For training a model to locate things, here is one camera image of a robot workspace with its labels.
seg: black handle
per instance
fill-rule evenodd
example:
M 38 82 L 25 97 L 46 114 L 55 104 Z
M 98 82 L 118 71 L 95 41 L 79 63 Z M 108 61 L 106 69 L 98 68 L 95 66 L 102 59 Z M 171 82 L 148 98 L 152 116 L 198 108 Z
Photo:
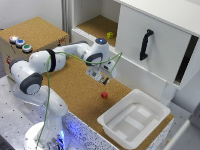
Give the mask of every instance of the black handle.
M 145 52 L 147 49 L 148 37 L 151 36 L 152 34 L 153 34 L 153 31 L 148 29 L 147 33 L 145 34 L 145 36 L 143 38 L 142 48 L 141 48 L 141 52 L 140 52 L 140 60 L 141 61 L 148 57 L 148 55 Z

